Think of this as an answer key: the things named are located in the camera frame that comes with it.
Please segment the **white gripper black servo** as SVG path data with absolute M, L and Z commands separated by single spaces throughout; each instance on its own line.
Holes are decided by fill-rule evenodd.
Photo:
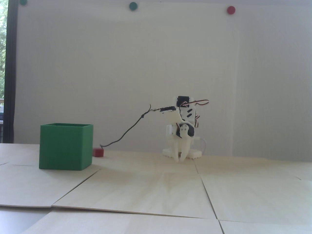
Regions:
M 188 122 L 175 123 L 175 137 L 172 141 L 172 157 L 175 162 L 182 162 L 188 156 L 192 137 L 195 135 L 194 126 Z M 181 140 L 181 157 L 179 157 L 179 143 Z

